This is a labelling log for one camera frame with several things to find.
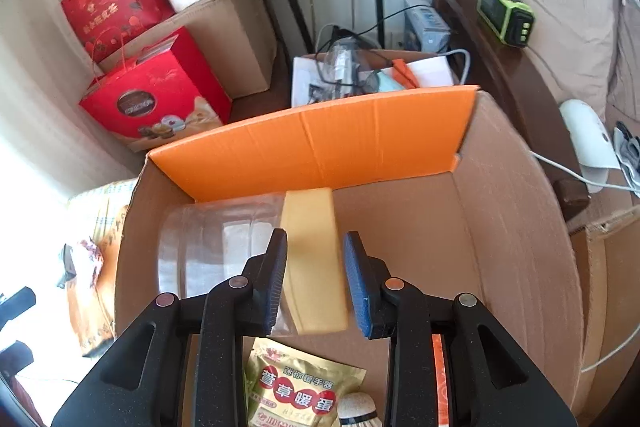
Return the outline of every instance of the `red gift bag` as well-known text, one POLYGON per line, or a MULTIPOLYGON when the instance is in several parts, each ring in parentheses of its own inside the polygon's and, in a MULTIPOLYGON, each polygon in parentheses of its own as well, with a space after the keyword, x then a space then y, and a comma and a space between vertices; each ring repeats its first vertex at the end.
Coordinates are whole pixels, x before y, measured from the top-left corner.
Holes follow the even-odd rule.
POLYGON ((174 14, 168 0, 62 0, 71 27, 96 62, 104 60, 126 43, 174 14), (120 36, 100 36, 117 26, 120 36))
POLYGON ((231 113, 231 99, 184 27, 137 57, 123 54, 80 105, 134 151, 219 127, 231 113))

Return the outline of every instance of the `metal screw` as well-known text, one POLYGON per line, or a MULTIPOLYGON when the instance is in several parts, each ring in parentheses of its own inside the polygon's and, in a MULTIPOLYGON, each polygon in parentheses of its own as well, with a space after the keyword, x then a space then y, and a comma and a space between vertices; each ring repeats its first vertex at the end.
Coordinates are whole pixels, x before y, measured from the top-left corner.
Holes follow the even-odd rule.
POLYGON ((478 304, 478 299, 476 299, 475 295, 471 295, 471 293, 463 293, 460 297, 458 297, 460 304, 466 306, 467 308, 473 308, 476 304, 478 304))
POLYGON ((385 281, 385 286, 390 290, 398 291, 404 288, 404 281, 402 279, 396 279, 396 277, 391 277, 391 279, 385 281))
POLYGON ((236 275, 235 277, 231 277, 229 279, 229 286, 231 288, 244 288, 249 284, 249 279, 247 279, 244 275, 236 275))
POLYGON ((156 297, 156 304, 161 308, 166 308, 167 306, 171 306, 175 301, 175 297, 171 293, 161 293, 158 297, 156 297))

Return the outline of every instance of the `blue box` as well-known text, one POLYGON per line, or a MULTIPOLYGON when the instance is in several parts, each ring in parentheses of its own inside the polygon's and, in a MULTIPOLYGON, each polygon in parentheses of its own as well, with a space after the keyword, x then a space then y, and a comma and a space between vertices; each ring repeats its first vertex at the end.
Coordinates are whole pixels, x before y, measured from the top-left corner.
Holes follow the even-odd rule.
MULTIPOLYGON (((429 0, 404 0, 404 7, 430 4, 429 0)), ((447 50, 451 30, 434 7, 420 6, 404 12, 404 48, 423 53, 447 50)))

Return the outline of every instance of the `gold packet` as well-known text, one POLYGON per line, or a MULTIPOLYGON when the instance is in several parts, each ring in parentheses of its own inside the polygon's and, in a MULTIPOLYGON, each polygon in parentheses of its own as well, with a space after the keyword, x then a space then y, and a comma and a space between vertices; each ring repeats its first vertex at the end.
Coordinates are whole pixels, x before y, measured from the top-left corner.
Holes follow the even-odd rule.
POLYGON ((357 391, 366 372, 271 339, 255 339, 245 368, 249 425, 329 427, 338 400, 357 391))

